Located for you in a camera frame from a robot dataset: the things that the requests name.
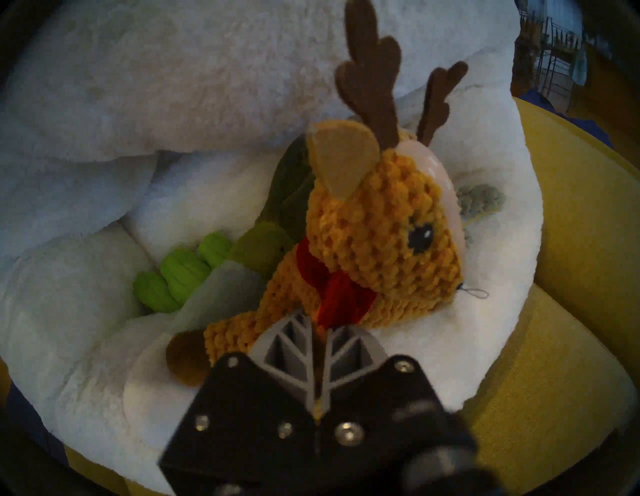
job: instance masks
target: green plush leaf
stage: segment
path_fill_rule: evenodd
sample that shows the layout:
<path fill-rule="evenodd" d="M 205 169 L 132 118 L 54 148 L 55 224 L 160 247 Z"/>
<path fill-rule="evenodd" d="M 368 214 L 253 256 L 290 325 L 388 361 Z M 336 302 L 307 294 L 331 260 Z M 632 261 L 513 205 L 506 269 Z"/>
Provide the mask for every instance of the green plush leaf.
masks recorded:
<path fill-rule="evenodd" d="M 191 293 L 209 276 L 211 267 L 195 253 L 178 248 L 164 258 L 160 273 L 166 279 L 171 296 L 184 305 Z"/>
<path fill-rule="evenodd" d="M 305 135 L 298 136 L 278 162 L 267 202 L 256 224 L 273 222 L 295 243 L 300 242 L 307 229 L 308 200 L 315 179 Z"/>
<path fill-rule="evenodd" d="M 182 306 L 169 293 L 163 277 L 155 272 L 138 274 L 133 283 L 133 294 L 144 306 L 162 314 L 170 314 Z"/>
<path fill-rule="evenodd" d="M 198 254 L 209 267 L 215 269 L 227 259 L 233 245 L 233 241 L 221 232 L 212 232 L 207 234 L 198 246 Z"/>
<path fill-rule="evenodd" d="M 284 255 L 293 248 L 294 241 L 273 222 L 258 222 L 238 239 L 228 259 L 271 279 Z"/>

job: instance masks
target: red scarf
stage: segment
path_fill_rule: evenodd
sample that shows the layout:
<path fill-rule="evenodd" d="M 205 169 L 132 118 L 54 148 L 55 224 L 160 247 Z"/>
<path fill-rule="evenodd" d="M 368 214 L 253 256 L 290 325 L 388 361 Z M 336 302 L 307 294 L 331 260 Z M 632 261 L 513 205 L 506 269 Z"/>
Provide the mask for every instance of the red scarf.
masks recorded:
<path fill-rule="evenodd" d="M 320 260 L 309 252 L 309 240 L 300 241 L 296 262 L 302 279 L 312 286 L 322 301 L 316 323 L 325 329 L 337 329 L 357 324 L 376 299 L 372 289 L 354 283 L 343 271 L 329 272 Z"/>

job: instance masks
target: knitted leg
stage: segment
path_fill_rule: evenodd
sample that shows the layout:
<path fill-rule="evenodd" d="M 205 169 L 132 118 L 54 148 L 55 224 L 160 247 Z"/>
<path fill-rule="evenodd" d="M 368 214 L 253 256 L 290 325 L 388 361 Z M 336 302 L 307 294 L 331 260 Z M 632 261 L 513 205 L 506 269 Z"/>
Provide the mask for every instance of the knitted leg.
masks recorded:
<path fill-rule="evenodd" d="M 292 270 L 297 271 L 294 253 L 289 252 L 278 265 L 256 312 L 209 324 L 204 339 L 211 365 L 225 353 L 248 353 L 260 334 L 301 307 L 292 284 Z"/>
<path fill-rule="evenodd" d="M 246 312 L 209 324 L 203 331 L 173 337 L 166 349 L 169 370 L 182 383 L 197 387 L 205 381 L 211 366 L 225 353 L 248 353 L 260 334 L 302 305 L 292 279 L 297 272 L 295 251 L 278 266 L 256 312 Z"/>

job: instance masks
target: brown hoof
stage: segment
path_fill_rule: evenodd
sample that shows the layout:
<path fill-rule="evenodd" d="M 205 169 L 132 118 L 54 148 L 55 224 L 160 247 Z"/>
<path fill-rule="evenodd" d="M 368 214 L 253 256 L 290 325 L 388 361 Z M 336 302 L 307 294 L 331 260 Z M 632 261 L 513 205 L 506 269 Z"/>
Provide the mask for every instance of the brown hoof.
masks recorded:
<path fill-rule="evenodd" d="M 202 386 L 211 372 L 204 331 L 181 332 L 173 336 L 166 347 L 166 364 L 185 386 Z"/>

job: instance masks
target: gray knitted piece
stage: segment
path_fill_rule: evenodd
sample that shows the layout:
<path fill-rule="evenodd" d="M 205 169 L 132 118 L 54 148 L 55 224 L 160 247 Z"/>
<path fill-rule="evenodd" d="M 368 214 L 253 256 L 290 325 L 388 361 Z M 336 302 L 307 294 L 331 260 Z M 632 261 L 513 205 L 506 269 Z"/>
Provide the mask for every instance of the gray knitted piece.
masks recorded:
<path fill-rule="evenodd" d="M 471 222 L 487 212 L 499 212 L 505 200 L 504 194 L 498 188 L 488 184 L 463 186 L 456 195 L 460 205 L 460 216 L 464 223 Z M 467 229 L 465 229 L 465 241 L 468 245 L 473 243 Z"/>

